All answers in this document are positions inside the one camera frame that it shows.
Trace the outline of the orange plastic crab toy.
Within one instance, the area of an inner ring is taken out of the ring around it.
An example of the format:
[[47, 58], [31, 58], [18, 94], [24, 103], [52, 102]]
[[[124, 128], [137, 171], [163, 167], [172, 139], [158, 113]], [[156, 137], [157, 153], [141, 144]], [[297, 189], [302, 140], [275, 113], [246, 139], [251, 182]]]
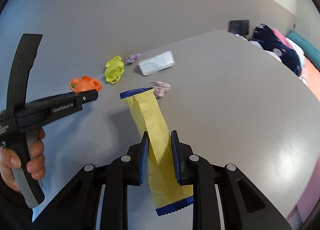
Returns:
[[100, 92], [102, 90], [102, 85], [97, 79], [84, 75], [81, 79], [73, 78], [69, 82], [69, 88], [73, 92], [84, 92], [90, 90]]

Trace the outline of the yellow snack wrapper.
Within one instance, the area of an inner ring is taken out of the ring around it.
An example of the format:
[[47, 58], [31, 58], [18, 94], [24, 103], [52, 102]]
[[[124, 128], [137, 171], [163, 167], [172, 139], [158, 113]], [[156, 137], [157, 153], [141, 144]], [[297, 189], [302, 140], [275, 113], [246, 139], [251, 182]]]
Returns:
[[158, 216], [174, 213], [193, 204], [193, 186], [181, 186], [175, 177], [171, 137], [154, 95], [154, 88], [122, 92], [141, 134], [148, 133], [148, 183]]

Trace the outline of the yellow-green plastic toy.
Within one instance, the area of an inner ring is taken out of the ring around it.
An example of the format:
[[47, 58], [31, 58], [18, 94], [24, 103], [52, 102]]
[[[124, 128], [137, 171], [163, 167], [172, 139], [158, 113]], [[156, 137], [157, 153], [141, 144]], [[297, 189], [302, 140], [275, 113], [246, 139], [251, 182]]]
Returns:
[[124, 62], [120, 56], [115, 56], [106, 63], [104, 76], [106, 82], [116, 84], [124, 73]]

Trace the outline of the pink white hair scrunchie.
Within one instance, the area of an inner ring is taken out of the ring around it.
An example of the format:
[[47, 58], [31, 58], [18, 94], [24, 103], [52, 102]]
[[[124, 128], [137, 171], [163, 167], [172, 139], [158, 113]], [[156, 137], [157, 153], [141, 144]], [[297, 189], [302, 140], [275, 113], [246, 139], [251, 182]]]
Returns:
[[153, 93], [157, 99], [163, 98], [171, 90], [171, 85], [166, 82], [154, 81], [151, 85], [154, 88]]

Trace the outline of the purple hair scrunchie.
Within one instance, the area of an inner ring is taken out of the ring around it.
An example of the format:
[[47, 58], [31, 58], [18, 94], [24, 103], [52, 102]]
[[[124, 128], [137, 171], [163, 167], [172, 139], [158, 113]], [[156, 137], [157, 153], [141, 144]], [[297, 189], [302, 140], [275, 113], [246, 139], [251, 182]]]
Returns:
[[140, 58], [141, 54], [133, 54], [126, 57], [124, 63], [125, 65], [131, 65]]

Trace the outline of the white long cardboard box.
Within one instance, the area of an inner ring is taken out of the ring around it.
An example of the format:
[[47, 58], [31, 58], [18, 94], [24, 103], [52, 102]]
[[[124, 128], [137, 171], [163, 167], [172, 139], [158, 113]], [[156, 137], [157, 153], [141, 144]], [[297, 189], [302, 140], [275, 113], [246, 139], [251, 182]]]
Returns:
[[164, 69], [175, 65], [174, 57], [171, 51], [164, 52], [152, 58], [139, 62], [138, 67], [143, 76], [158, 73]]

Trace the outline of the navy patterned blanket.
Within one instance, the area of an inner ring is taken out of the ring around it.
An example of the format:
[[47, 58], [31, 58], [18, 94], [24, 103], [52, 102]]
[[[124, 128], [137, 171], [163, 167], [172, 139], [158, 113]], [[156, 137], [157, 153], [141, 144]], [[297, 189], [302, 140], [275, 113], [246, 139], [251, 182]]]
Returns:
[[258, 42], [264, 50], [275, 53], [296, 76], [301, 75], [302, 66], [298, 54], [294, 49], [282, 43], [269, 26], [262, 23], [256, 25], [252, 40]]

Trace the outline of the pink fleece clothing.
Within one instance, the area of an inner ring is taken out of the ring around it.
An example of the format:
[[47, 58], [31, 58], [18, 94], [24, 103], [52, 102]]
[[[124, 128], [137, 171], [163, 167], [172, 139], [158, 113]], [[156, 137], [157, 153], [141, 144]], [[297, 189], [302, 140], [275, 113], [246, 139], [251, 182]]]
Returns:
[[280, 31], [278, 31], [277, 29], [272, 29], [274, 35], [279, 39], [279, 41], [281, 43], [283, 43], [284, 45], [286, 45], [287, 47], [291, 47], [290, 43], [287, 41], [287, 39], [285, 38], [285, 36], [283, 36], [283, 34], [281, 34]]

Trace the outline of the salmon pink bed cover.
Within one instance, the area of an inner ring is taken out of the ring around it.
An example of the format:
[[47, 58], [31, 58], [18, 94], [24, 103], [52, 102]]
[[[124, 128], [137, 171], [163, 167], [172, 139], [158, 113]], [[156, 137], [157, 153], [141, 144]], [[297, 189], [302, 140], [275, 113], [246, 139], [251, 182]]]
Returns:
[[309, 90], [320, 100], [320, 76], [319, 70], [305, 58], [305, 64], [302, 68], [300, 80], [309, 88]]

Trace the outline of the colourful foam floor mat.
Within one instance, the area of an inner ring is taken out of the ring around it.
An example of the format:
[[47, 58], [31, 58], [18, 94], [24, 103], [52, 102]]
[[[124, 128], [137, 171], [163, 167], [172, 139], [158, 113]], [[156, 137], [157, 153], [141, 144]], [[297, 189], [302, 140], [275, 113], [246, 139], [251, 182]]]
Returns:
[[292, 229], [299, 229], [299, 227], [306, 222], [308, 216], [311, 214], [313, 209], [316, 207], [319, 201], [319, 155], [317, 162], [313, 169], [312, 175], [303, 194], [299, 198], [295, 207], [291, 210], [287, 216]]

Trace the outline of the teal bed cushion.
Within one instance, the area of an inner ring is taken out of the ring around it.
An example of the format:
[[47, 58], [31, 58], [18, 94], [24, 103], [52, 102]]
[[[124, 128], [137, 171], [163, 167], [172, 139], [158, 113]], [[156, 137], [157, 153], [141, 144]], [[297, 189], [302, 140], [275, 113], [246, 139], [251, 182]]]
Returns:
[[304, 54], [308, 60], [318, 69], [318, 71], [320, 71], [319, 50], [294, 30], [291, 30], [286, 37], [297, 44], [304, 51]]

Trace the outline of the black wall socket panel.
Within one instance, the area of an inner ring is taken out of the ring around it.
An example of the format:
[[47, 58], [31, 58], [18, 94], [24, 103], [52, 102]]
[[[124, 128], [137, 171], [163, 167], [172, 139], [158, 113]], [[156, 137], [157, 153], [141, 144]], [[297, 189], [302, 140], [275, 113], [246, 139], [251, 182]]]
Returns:
[[249, 34], [249, 20], [231, 20], [228, 23], [228, 31], [232, 34], [247, 36]]

